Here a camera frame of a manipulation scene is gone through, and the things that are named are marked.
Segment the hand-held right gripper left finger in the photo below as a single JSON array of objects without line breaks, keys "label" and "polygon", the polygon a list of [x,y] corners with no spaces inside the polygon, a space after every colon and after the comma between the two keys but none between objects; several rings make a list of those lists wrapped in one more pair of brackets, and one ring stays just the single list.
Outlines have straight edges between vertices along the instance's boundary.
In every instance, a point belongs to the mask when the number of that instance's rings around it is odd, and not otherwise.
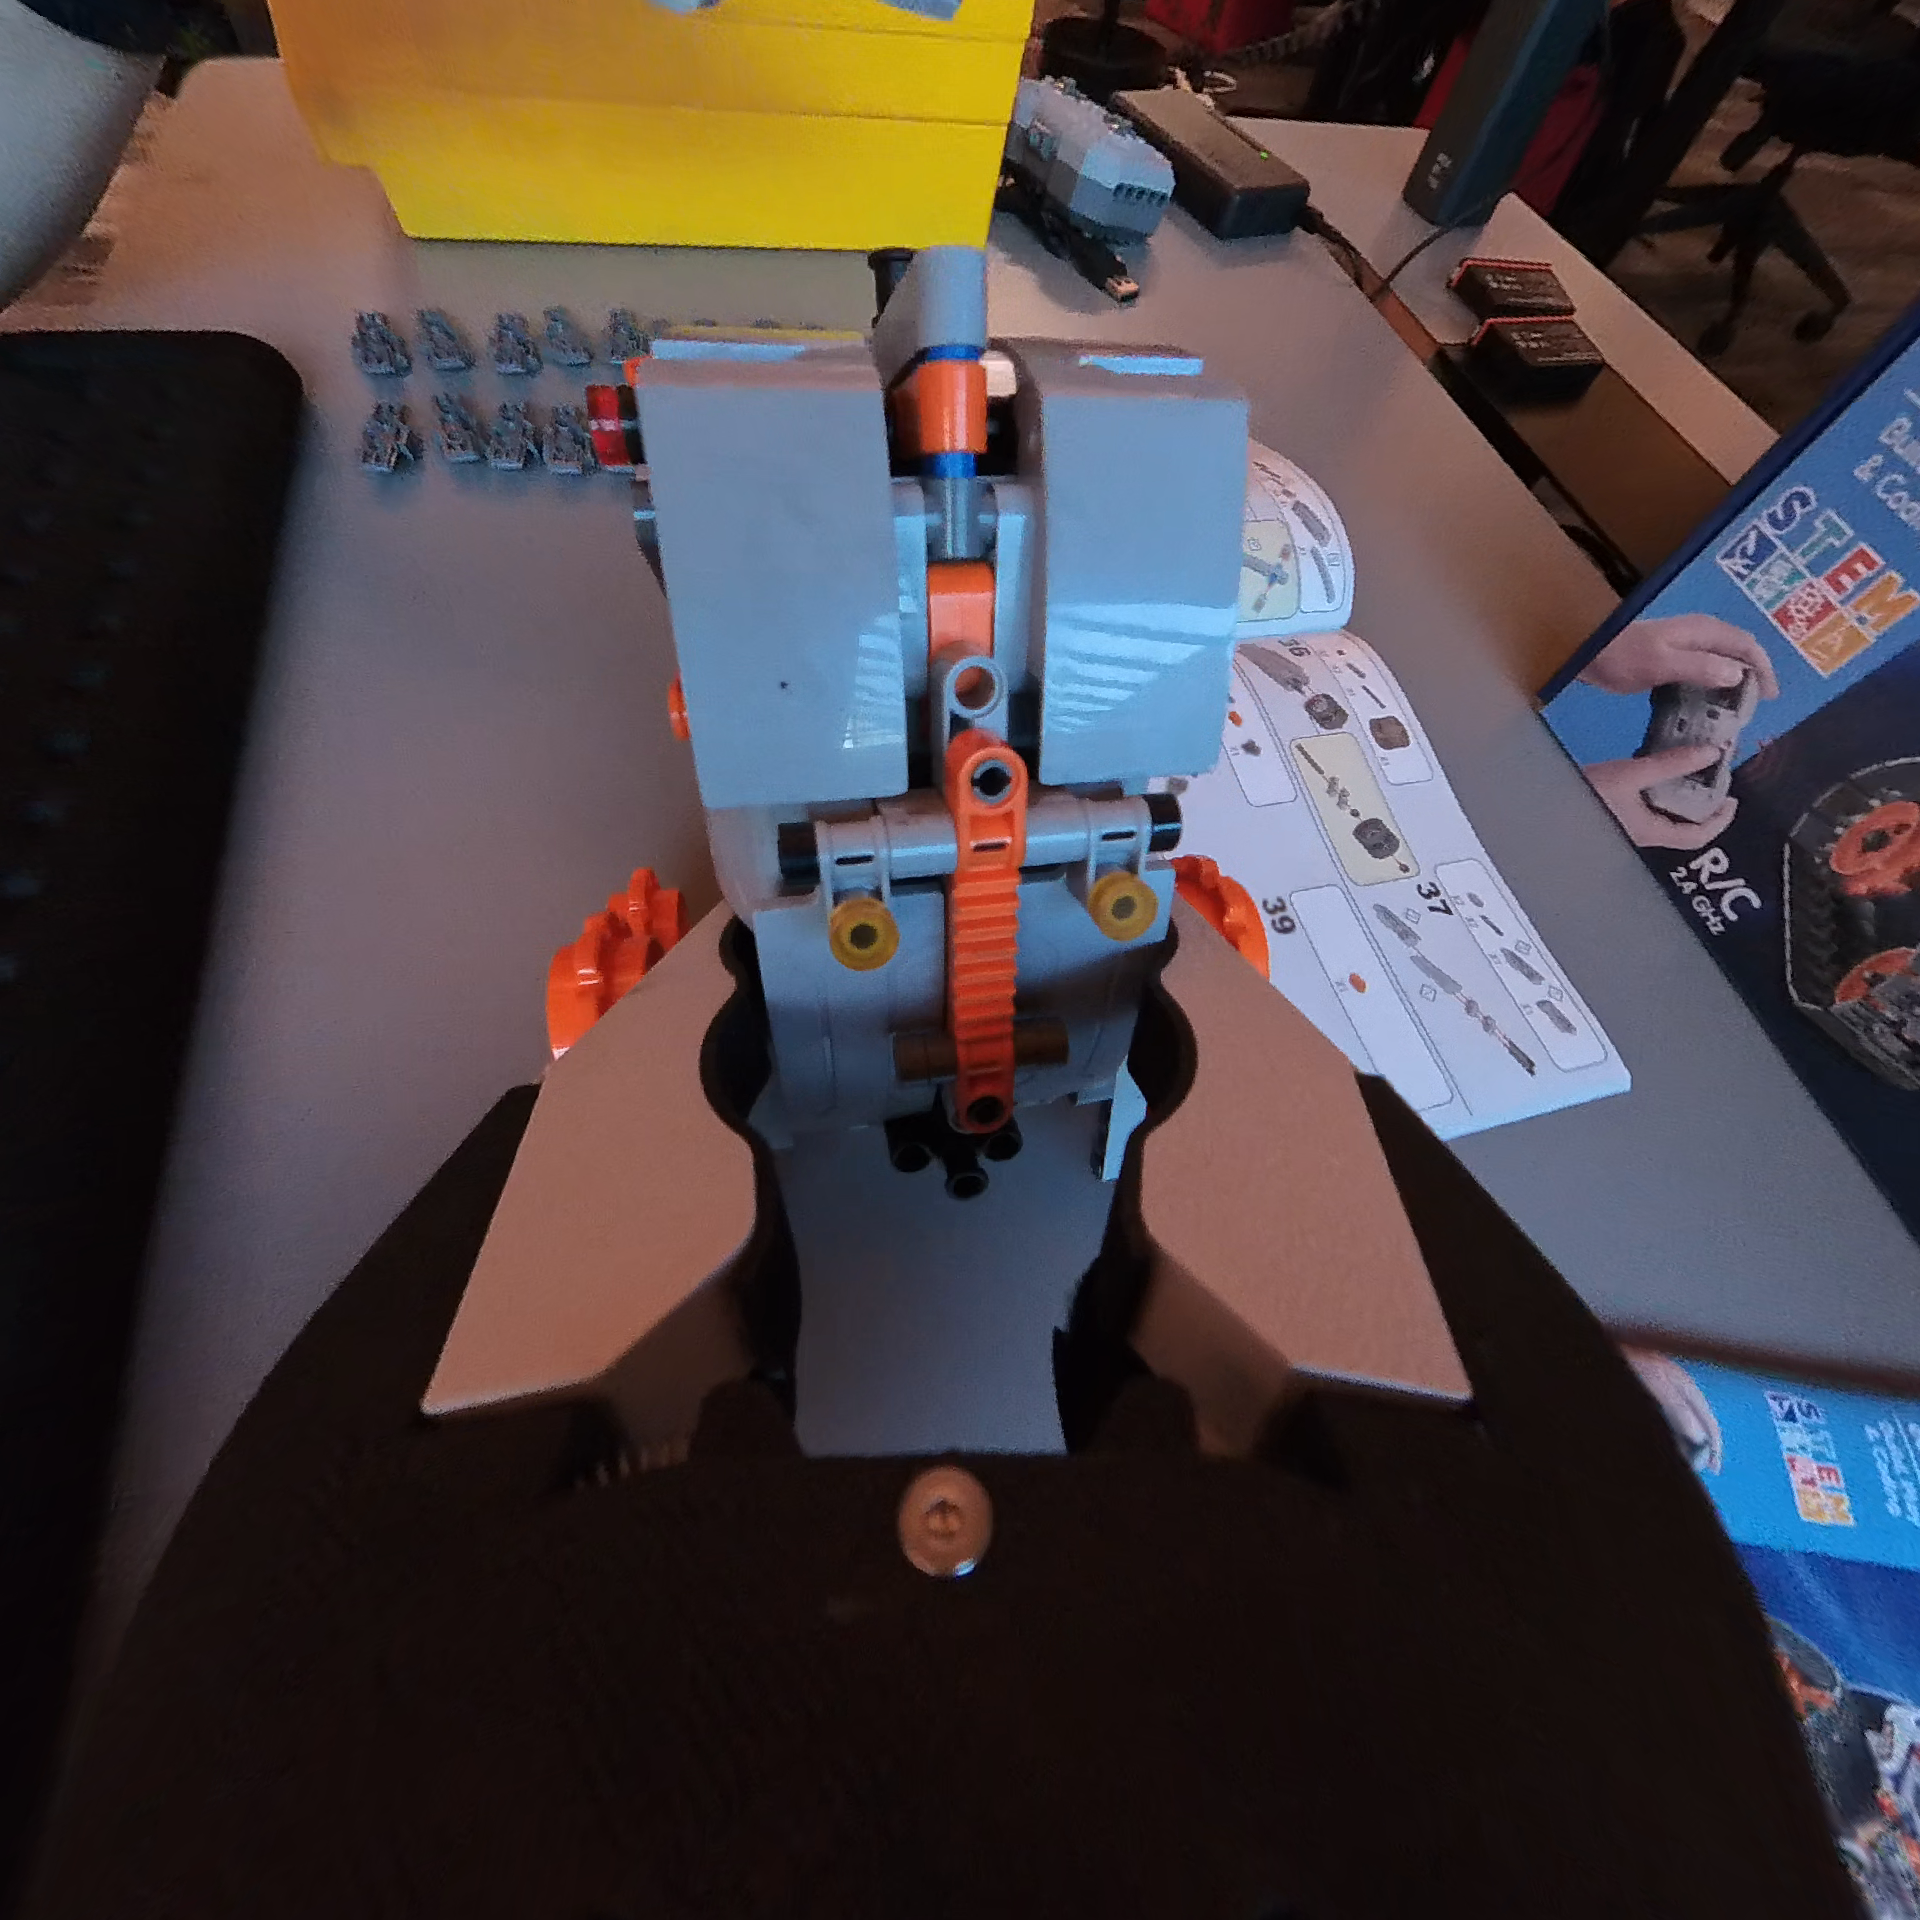
[{"label": "hand-held right gripper left finger", "polygon": [[604,1402],[640,1452],[756,1382],[798,1410],[800,1264],[756,952],[712,913],[548,1067],[424,1393],[430,1417]]}]

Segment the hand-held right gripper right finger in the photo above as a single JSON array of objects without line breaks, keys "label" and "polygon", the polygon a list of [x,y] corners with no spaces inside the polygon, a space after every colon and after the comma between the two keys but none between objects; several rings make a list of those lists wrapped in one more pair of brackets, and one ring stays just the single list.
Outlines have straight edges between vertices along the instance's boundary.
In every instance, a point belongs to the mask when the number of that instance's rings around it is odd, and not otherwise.
[{"label": "hand-held right gripper right finger", "polygon": [[1128,1066],[1148,1113],[1063,1330],[1070,1452],[1151,1377],[1219,1456],[1256,1454],[1312,1388],[1472,1403],[1369,1112],[1391,1087],[1185,900]]}]

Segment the grey and orange robot model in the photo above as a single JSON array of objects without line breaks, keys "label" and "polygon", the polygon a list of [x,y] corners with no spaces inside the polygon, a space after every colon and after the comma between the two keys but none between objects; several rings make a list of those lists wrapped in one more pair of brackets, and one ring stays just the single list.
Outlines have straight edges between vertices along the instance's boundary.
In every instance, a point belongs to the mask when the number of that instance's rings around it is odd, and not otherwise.
[{"label": "grey and orange robot model", "polygon": [[1025,1112],[1100,1112],[1169,938],[1176,778],[1232,692],[1250,415],[1166,345],[993,340],[977,247],[871,258],[871,334],[628,363],[666,596],[772,1116],[986,1184]]}]

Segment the rows of grey track links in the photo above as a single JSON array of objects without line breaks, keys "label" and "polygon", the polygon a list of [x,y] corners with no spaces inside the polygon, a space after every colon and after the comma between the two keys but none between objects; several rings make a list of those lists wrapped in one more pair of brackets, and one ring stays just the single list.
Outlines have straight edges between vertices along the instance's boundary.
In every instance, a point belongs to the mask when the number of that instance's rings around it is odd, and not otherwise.
[{"label": "rows of grey track links", "polygon": [[539,321],[499,311],[483,340],[440,306],[420,306],[408,328],[364,308],[352,319],[348,352],[375,396],[358,464],[393,478],[433,448],[452,470],[642,476],[626,372],[651,343],[654,331],[623,305],[599,328],[562,305]]}]

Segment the yellow plastic bin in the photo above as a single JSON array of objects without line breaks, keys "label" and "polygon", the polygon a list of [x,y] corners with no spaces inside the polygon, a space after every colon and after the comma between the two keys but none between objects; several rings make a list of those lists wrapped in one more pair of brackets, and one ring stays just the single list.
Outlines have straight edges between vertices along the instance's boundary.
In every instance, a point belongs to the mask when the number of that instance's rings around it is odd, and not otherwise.
[{"label": "yellow plastic bin", "polygon": [[1031,3],[272,3],[414,239],[984,244]]}]

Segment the grey desk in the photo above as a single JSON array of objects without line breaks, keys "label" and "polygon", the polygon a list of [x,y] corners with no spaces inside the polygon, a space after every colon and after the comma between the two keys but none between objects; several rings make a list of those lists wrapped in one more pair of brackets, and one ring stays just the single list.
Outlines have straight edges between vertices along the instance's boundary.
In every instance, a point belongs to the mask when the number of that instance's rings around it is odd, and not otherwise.
[{"label": "grey desk", "polygon": [[[873,311],[862,257],[449,247],[327,162],[281,67],[210,62],[123,179],[94,328],[236,329],[311,415],[216,946],[151,1240],[91,1636],[105,1662],[263,1377],[496,1097],[544,1063],[548,954],[634,867],[713,903],[666,616],[615,487],[362,473],[352,311],[635,300]],[[1610,1326],[1915,1393],[1915,1244],[1531,716],[1614,596],[1334,257],[1174,217],[1136,308],[1023,232],[1010,334],[1186,345],[1334,495],[1393,663],[1630,1090],[1457,1147]]]}]

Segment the printed instruction booklet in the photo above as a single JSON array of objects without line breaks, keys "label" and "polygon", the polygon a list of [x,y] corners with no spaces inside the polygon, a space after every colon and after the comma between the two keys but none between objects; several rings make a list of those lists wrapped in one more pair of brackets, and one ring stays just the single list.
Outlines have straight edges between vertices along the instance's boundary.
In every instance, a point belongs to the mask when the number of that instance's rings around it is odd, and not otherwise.
[{"label": "printed instruction booklet", "polygon": [[1183,808],[1180,852],[1254,896],[1274,987],[1441,1138],[1630,1090],[1404,686],[1338,626],[1354,587],[1334,497],[1250,443],[1220,756],[1160,782]]}]

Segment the black dimpled pad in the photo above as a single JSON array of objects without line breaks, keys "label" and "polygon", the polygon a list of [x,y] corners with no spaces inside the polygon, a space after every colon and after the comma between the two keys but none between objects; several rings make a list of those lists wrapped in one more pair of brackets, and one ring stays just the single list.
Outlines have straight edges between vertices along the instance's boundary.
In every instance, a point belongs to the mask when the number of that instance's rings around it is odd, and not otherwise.
[{"label": "black dimpled pad", "polygon": [[7,1865],[88,1606],[302,422],[243,334],[4,334]]}]

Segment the blue printed leaflet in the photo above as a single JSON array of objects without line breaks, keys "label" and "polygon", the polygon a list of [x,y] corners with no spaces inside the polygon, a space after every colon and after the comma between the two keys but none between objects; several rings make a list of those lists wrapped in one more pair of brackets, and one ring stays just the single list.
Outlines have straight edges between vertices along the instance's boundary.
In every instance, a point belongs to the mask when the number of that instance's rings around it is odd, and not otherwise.
[{"label": "blue printed leaflet", "polygon": [[1919,1403],[1623,1353],[1761,1600],[1865,1916],[1919,1916]]}]

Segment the dark blue toy kit box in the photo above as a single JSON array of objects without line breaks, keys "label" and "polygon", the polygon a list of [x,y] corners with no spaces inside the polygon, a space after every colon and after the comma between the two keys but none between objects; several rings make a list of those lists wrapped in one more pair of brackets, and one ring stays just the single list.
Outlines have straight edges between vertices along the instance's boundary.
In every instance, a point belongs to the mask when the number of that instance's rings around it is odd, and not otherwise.
[{"label": "dark blue toy kit box", "polygon": [[1915,1233],[1914,308],[1623,600],[1543,722]]}]

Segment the small black battery pack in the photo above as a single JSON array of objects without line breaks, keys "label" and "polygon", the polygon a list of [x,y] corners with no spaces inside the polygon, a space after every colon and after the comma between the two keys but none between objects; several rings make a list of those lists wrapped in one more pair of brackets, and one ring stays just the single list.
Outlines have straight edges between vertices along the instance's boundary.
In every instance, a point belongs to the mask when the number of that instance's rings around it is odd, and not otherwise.
[{"label": "small black battery pack", "polygon": [[1518,316],[1482,323],[1463,368],[1505,402],[1547,406],[1583,398],[1607,362],[1572,319]]},{"label": "small black battery pack", "polygon": [[1447,291],[1476,323],[1568,321],[1575,303],[1543,260],[1466,257],[1447,276]]}]

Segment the black box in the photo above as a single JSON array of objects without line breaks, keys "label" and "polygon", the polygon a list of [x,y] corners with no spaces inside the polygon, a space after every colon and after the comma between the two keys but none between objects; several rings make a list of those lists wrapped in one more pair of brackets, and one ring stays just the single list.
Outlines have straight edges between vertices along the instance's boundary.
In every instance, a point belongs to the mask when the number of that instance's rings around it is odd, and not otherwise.
[{"label": "black box", "polygon": [[1311,185],[1204,95],[1180,88],[1119,89],[1112,108],[1169,158],[1174,199],[1224,242],[1298,230]]}]

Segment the grey power adapter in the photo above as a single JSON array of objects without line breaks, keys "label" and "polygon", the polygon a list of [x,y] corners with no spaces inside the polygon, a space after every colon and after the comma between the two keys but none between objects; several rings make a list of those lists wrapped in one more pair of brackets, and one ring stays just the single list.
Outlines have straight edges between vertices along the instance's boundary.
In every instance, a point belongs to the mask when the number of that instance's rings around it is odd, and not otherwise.
[{"label": "grey power adapter", "polygon": [[1119,247],[1161,227],[1176,187],[1169,158],[1070,80],[1019,80],[1001,169],[1072,230]]}]

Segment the black power bank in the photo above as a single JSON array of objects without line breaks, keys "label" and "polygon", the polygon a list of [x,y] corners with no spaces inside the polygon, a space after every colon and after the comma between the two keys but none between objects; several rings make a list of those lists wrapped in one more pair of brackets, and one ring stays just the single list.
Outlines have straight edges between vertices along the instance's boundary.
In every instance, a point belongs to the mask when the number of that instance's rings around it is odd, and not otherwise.
[{"label": "black power bank", "polygon": [[1434,230],[1482,222],[1513,185],[1604,3],[1492,3],[1401,199]]}]

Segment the black office chair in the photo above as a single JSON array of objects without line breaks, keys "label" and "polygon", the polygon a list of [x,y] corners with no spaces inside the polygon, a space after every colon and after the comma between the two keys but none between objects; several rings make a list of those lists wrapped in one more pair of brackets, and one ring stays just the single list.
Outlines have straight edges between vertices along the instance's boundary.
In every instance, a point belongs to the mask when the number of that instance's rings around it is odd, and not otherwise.
[{"label": "black office chair", "polygon": [[1761,260],[1776,254],[1814,287],[1816,306],[1798,321],[1802,345],[1824,340],[1854,294],[1795,211],[1788,187],[1802,160],[1897,160],[1919,154],[1915,26],[1896,26],[1894,4],[1868,4],[1868,23],[1840,38],[1817,31],[1833,4],[1788,4],[1743,79],[1759,89],[1756,118],[1719,156],[1719,179],[1667,183],[1635,241],[1710,232],[1707,260],[1734,265],[1723,311],[1703,328],[1696,352],[1715,360],[1738,337]]}]

